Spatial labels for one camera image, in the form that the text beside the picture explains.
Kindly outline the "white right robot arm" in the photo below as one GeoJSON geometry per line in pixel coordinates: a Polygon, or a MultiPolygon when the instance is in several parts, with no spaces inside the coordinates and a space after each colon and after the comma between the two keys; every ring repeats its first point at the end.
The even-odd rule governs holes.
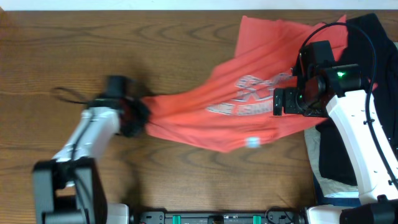
{"type": "Polygon", "coordinates": [[[335,61],[328,41],[303,44],[297,85],[274,90],[273,114],[329,117],[344,142],[357,180],[358,207],[319,205],[296,223],[397,223],[397,159],[377,116],[373,86],[359,65],[335,61]]]}

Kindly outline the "red printed t-shirt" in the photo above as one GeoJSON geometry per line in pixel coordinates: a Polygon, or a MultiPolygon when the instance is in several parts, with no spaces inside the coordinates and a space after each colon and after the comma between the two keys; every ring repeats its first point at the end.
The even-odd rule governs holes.
{"type": "Polygon", "coordinates": [[[348,46],[346,17],[333,27],[244,16],[234,57],[215,67],[199,87],[148,96],[148,135],[218,152],[256,147],[311,128],[321,118],[274,116],[273,92],[294,87],[292,74],[305,40],[327,40],[335,58],[348,46]]]}

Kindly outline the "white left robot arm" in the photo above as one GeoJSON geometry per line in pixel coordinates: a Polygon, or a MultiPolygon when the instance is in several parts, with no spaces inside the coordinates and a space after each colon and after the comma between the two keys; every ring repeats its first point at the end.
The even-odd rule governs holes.
{"type": "Polygon", "coordinates": [[[144,130],[149,110],[128,95],[131,80],[107,77],[104,92],[86,101],[81,120],[67,143],[32,170],[35,220],[38,224],[131,223],[130,209],[108,203],[97,168],[111,138],[144,130]]]}

